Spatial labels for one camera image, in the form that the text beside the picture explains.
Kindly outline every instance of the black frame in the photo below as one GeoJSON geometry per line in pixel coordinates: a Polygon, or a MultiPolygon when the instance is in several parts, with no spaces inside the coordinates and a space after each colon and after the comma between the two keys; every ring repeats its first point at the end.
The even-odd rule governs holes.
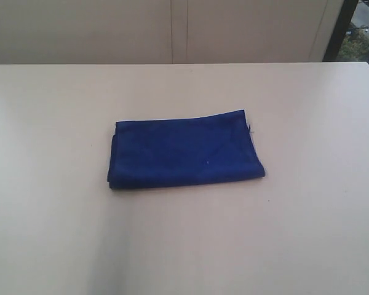
{"type": "Polygon", "coordinates": [[[335,61],[338,56],[339,49],[342,46],[346,31],[350,25],[351,18],[357,8],[358,0],[344,0],[340,9],[339,17],[336,20],[330,42],[322,61],[335,61]]]}

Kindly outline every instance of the white table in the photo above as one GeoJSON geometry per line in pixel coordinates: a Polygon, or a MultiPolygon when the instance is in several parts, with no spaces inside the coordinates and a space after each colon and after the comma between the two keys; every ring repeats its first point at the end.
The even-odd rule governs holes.
{"type": "Polygon", "coordinates": [[[369,66],[0,66],[10,294],[369,295],[369,66]],[[115,121],[236,109],[264,179],[108,188],[115,121]]]}

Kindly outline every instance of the blue towel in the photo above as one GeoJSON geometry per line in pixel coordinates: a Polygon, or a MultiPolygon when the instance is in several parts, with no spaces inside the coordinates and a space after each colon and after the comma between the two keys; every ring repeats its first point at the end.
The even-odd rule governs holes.
{"type": "Polygon", "coordinates": [[[195,119],[116,122],[108,171],[112,189],[264,176],[243,110],[195,119]]]}

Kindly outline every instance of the white wall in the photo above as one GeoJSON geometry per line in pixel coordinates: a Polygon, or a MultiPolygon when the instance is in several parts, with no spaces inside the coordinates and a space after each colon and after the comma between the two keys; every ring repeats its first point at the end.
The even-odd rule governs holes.
{"type": "Polygon", "coordinates": [[[320,61],[343,0],[0,0],[0,63],[320,61]]]}

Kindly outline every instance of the folded cloth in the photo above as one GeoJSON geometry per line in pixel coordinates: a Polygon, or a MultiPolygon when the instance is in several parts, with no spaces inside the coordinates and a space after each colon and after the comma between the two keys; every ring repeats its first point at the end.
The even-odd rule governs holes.
{"type": "Polygon", "coordinates": [[[116,122],[108,171],[112,189],[264,176],[243,110],[195,119],[116,122]]]}

